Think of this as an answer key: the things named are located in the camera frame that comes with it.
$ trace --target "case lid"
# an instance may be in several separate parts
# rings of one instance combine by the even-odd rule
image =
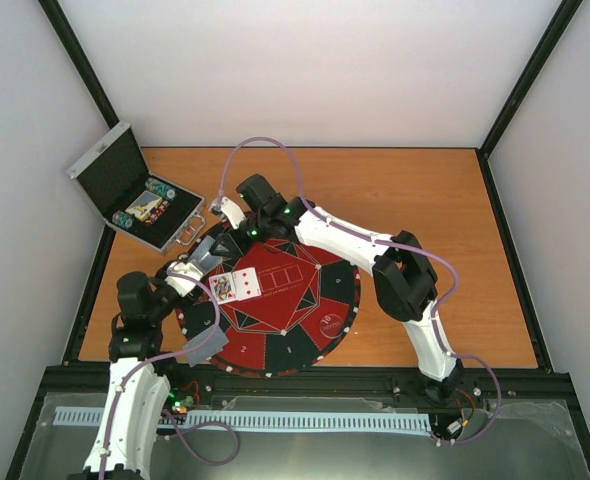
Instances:
[[[66,173],[77,180],[105,218],[125,192],[149,176],[130,124],[119,122]]]

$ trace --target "purple tube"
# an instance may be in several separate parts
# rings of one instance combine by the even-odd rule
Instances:
[[[215,324],[214,324],[214,328],[212,329],[211,333],[209,335],[206,336],[206,338],[204,340],[202,340],[200,343],[198,343],[197,345],[186,349],[186,350],[180,350],[178,352],[170,352],[170,353],[164,353],[161,355],[157,355],[155,357],[151,357],[149,359],[144,360],[142,363],[140,363],[139,365],[137,365],[135,368],[133,368],[130,372],[128,372],[124,378],[122,379],[122,382],[120,383],[120,387],[122,387],[123,389],[126,388],[126,385],[128,383],[128,381],[131,379],[131,377],[133,375],[135,375],[135,373],[137,371],[139,371],[141,368],[144,368],[146,365],[150,365],[151,363],[157,362],[159,360],[166,360],[167,358],[173,358],[173,357],[179,357],[181,355],[186,355],[189,352],[195,351],[198,348],[201,348],[203,345],[205,345],[208,341],[210,341],[210,339],[213,337],[213,335],[215,335],[217,327],[219,326],[219,320],[220,320],[220,311],[219,311],[219,305],[217,304],[217,300],[215,299],[215,296],[212,294],[210,288],[208,288],[207,286],[205,286],[203,283],[198,282],[197,280],[187,276],[187,275],[183,275],[181,273],[177,273],[177,272],[173,272],[172,270],[169,269],[169,271],[167,271],[168,276],[169,277],[175,277],[175,278],[181,278],[183,280],[188,280],[189,282],[194,283],[195,285],[197,285],[200,289],[202,289],[204,291],[204,293],[206,293],[206,295],[208,295],[208,298],[210,299],[211,303],[213,304],[213,306],[215,307]],[[113,397],[113,401],[111,402],[111,406],[110,409],[108,411],[108,419],[106,420],[106,432],[104,434],[104,441],[102,442],[102,447],[105,448],[106,450],[108,450],[108,447],[110,446],[110,438],[111,438],[111,432],[113,430],[113,422],[115,420],[115,412],[117,411],[117,405],[119,403],[119,398],[121,396],[121,392],[116,392],[115,396]],[[100,460],[100,466],[99,466],[99,472],[97,475],[98,480],[104,480],[105,475],[106,475],[106,455],[102,455],[101,456],[101,460]]]
[[[179,428],[179,425],[177,424],[177,420],[175,420],[175,417],[173,415],[171,415],[170,412],[163,410],[162,413],[164,414],[164,416],[166,416],[166,418],[168,418],[170,420],[171,424],[173,425],[173,428],[175,429],[175,435],[171,435],[171,436],[169,436],[169,438],[175,438],[175,437],[179,438],[180,442],[182,442],[182,445],[184,445],[186,450],[188,450],[189,453],[191,455],[193,455],[200,462],[202,462],[206,465],[210,465],[211,467],[219,467],[221,465],[226,465],[227,463],[232,462],[235,459],[235,457],[237,456],[237,454],[239,453],[239,447],[240,447],[239,437],[235,433],[235,430],[233,430],[229,425],[226,425],[224,422],[215,422],[215,421],[202,422],[199,425],[194,425],[190,428],[186,428],[184,430],[181,430]],[[187,433],[194,432],[196,430],[199,430],[200,428],[208,427],[208,426],[221,427],[224,430],[230,432],[230,434],[233,436],[233,440],[235,441],[235,446],[233,447],[233,451],[231,452],[231,454],[228,457],[226,457],[224,460],[213,461],[213,460],[208,460],[208,459],[202,457],[199,453],[197,453],[193,449],[193,447],[191,447],[191,445],[184,438],[184,435],[186,435]]]
[[[306,209],[313,215],[315,215],[315,217],[319,218],[320,220],[322,220],[325,223],[328,223],[330,226],[337,228],[338,230],[344,232],[344,233],[348,233],[350,235],[353,235],[359,239],[362,240],[366,240],[366,241],[371,241],[371,237],[369,235],[363,234],[361,232],[357,232],[355,230],[353,230],[352,228],[349,228],[345,225],[342,225],[340,223],[334,222],[332,220],[332,218],[330,219],[330,221],[328,221],[328,219],[322,215],[321,213],[319,213],[317,210],[315,210],[312,205],[310,203],[308,203],[308,201],[306,200],[306,196],[304,195],[304,178],[302,176],[302,171],[299,167],[299,162],[297,161],[297,158],[295,157],[295,154],[283,143],[274,140],[272,138],[269,137],[252,137],[252,138],[248,138],[242,142],[240,142],[234,149],[233,151],[230,153],[230,155],[228,156],[228,159],[226,160],[226,164],[224,165],[224,170],[222,172],[222,179],[220,181],[219,184],[219,192],[217,194],[217,205],[220,206],[222,203],[222,197],[224,196],[224,186],[226,184],[226,176],[228,175],[228,169],[230,168],[231,162],[233,161],[233,158],[235,158],[235,155],[237,155],[237,152],[244,147],[245,145],[248,145],[249,143],[253,143],[253,142],[268,142],[268,143],[272,143],[273,145],[278,146],[284,153],[286,153],[286,155],[288,156],[289,160],[291,161],[291,163],[293,164],[293,167],[295,168],[295,176],[297,178],[297,188],[298,188],[298,194],[299,197],[302,199],[302,203],[304,204],[304,206],[306,207]],[[501,387],[499,385],[499,381],[497,380],[497,376],[495,375],[495,372],[493,372],[493,370],[491,369],[491,367],[481,358],[479,358],[476,355],[459,355],[456,354],[454,352],[450,352],[447,348],[446,345],[444,344],[444,340],[442,339],[442,336],[439,332],[439,329],[437,327],[437,322],[435,320],[435,315],[439,309],[439,307],[446,301],[448,300],[451,295],[453,295],[453,293],[455,293],[455,291],[457,290],[457,288],[459,287],[459,275],[457,274],[457,271],[455,270],[455,267],[453,267],[449,262],[447,262],[446,260],[444,260],[442,257],[435,255],[434,253],[431,253],[427,250],[421,249],[421,248],[416,248],[416,247],[412,247],[410,245],[404,245],[404,244],[400,244],[400,243],[396,243],[393,241],[388,241],[388,240],[375,240],[376,244],[378,245],[384,245],[387,247],[392,247],[392,248],[397,248],[400,250],[406,250],[409,252],[413,252],[413,253],[418,253],[420,255],[424,255],[428,258],[432,258],[433,260],[441,263],[442,265],[444,265],[448,271],[453,275],[453,285],[446,291],[446,293],[444,295],[442,295],[436,302],[435,305],[433,305],[433,307],[431,308],[431,317],[432,317],[432,326],[433,326],[433,330],[435,332],[435,336],[437,337],[437,342],[440,346],[440,348],[442,349],[442,351],[444,353],[447,353],[448,355],[451,355],[455,358],[458,359],[472,359],[472,360],[476,360],[477,362],[479,362],[489,373],[489,375],[491,376],[491,378],[493,379],[493,383],[495,385],[495,390],[497,391],[497,408],[495,409],[495,412],[493,412],[493,415],[491,416],[491,419],[489,420],[489,422],[484,426],[484,428],[482,428],[478,433],[476,433],[475,435],[473,435],[470,438],[467,438],[465,440],[460,440],[455,442],[455,444],[457,445],[464,445],[466,443],[470,443],[478,438],[480,438],[482,435],[484,435],[488,429],[490,428],[490,426],[495,422],[497,415],[499,413],[499,409],[502,405],[502,390]],[[434,440],[439,441],[439,439],[437,437],[435,437],[433,434],[431,434],[431,436],[433,437]]]

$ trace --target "poker table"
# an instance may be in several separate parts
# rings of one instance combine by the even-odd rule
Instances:
[[[152,172],[204,195],[208,205],[217,193],[230,148],[143,151]],[[456,351],[477,354],[494,367],[537,367],[474,150],[294,151],[308,198],[333,215],[373,231],[412,232],[424,248],[457,268],[460,290],[440,309],[449,342]],[[227,194],[234,197],[235,187],[254,173],[264,175],[285,198],[297,195],[292,166],[275,148],[242,150],[230,169]],[[207,229],[218,228],[218,218],[207,211],[204,216]],[[110,322],[119,310],[117,280],[131,271],[152,275],[190,248],[176,245],[162,256],[132,238],[116,235],[87,319],[86,334],[74,352],[79,360],[108,358]],[[220,307],[229,343],[209,359],[211,363],[251,376],[288,374],[310,364],[417,364],[403,325],[378,307],[370,276],[348,262],[319,249],[277,240],[256,245],[248,258],[239,262],[225,262],[220,269],[253,266],[262,277],[263,294],[258,299],[236,302],[237,306]],[[452,279],[441,265],[433,265],[439,277],[437,289],[444,293]],[[212,309],[204,303],[203,307],[187,310],[180,321],[177,315],[171,315],[163,324],[163,349],[182,348],[187,338],[212,320]]]

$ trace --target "white robotic arm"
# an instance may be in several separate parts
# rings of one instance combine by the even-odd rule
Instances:
[[[249,223],[243,210],[227,197],[222,199],[221,204],[214,201],[211,205],[211,212],[220,214],[222,219],[230,223],[230,231],[225,233],[222,243],[233,244],[234,248],[231,248],[231,250],[234,249],[238,252],[243,252],[243,244],[246,238],[261,241],[262,233],[265,232],[267,236],[282,236],[298,241],[303,245],[327,250],[349,261],[351,264],[357,265],[375,278],[378,301],[386,313],[402,321],[417,353],[420,372],[436,382],[444,382],[453,375],[457,367],[457,361],[449,355],[450,345],[446,340],[439,314],[435,312],[434,318],[431,315],[431,309],[435,304],[435,297],[430,296],[430,291],[436,293],[434,290],[434,280],[437,277],[430,267],[428,260],[424,259],[425,265],[428,265],[428,268],[432,271],[432,278],[430,275],[424,275],[423,279],[420,280],[424,282],[424,286],[430,284],[428,286],[431,288],[427,290],[428,295],[425,295],[426,298],[418,297],[414,299],[416,307],[421,304],[419,309],[415,309],[415,318],[412,318],[412,316],[401,318],[392,309],[386,308],[386,304],[395,305],[402,303],[398,302],[394,296],[389,295],[388,290],[394,287],[394,280],[388,283],[388,279],[386,278],[389,273],[399,275],[399,272],[394,262],[388,263],[390,267],[388,271],[382,271],[379,266],[380,259],[387,255],[390,248],[376,243],[377,240],[390,241],[392,239],[391,235],[366,230],[344,220],[332,217],[319,206],[314,207],[317,213],[314,214],[302,208],[301,200],[297,197],[294,201],[287,204],[281,198],[281,195],[272,190],[268,182],[259,175],[254,175],[242,183],[238,187],[238,192],[253,211],[259,212],[257,216],[259,217],[259,221],[255,218],[251,219]],[[369,240],[336,228],[334,225],[331,225],[331,220],[332,224],[346,227]],[[448,352],[442,350],[432,322],[436,322],[442,344]]]
[[[114,331],[111,339],[110,385],[104,413],[83,473],[70,475],[69,480],[94,480],[101,470],[110,472],[108,478],[114,480],[150,480],[151,451],[171,387],[166,375],[158,374],[146,359],[159,354],[161,321],[178,299],[195,288],[196,284],[186,278],[199,281],[221,261],[208,254],[213,243],[210,240],[190,259],[171,263],[168,268],[181,277],[168,276],[154,293],[149,291],[148,277],[141,272],[129,273],[118,282],[124,327]],[[134,369],[137,371],[124,384]]]
[[[321,216],[331,218],[331,215],[321,207],[315,207],[315,210]],[[333,218],[333,223],[339,223],[351,230],[368,235],[372,241],[367,242],[337,228],[330,227],[328,223],[323,222],[319,217],[308,211],[300,217],[299,224],[295,226],[295,233],[302,244],[334,253],[338,257],[348,260],[353,265],[357,265],[372,276],[376,259],[383,256],[388,250],[388,247],[378,245],[374,241],[377,239],[390,240],[391,236],[371,232],[337,218]],[[417,353],[420,372],[433,380],[441,382],[445,378],[448,378],[455,368],[456,362],[455,358],[448,356],[442,351],[435,336],[435,331],[431,324],[433,321],[431,320],[431,308],[434,303],[434,301],[430,301],[426,305],[420,320],[408,320],[402,324],[406,328],[406,332]],[[435,312],[435,317],[441,338],[444,339],[444,344],[450,351],[444,328],[439,319],[439,313]]]

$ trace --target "wooden tabletop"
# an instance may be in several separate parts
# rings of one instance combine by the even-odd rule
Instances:
[[[204,195],[217,193],[229,148],[145,148],[151,170]],[[440,309],[451,346],[495,367],[537,366],[493,212],[473,150],[300,148],[308,198],[333,215],[382,233],[414,233],[422,246],[449,260],[461,288]],[[235,158],[226,192],[254,173],[264,175],[285,198],[297,195],[295,173],[275,148],[247,148]],[[205,211],[208,226],[218,220]],[[80,360],[106,360],[110,320],[118,312],[117,280],[141,270],[154,274],[186,250],[164,257],[118,234],[115,238]],[[438,291],[451,285],[436,262]],[[163,326],[164,350],[185,344],[177,321]],[[378,307],[373,282],[362,281],[359,314],[351,333],[321,364],[413,366],[417,358],[401,323]]]

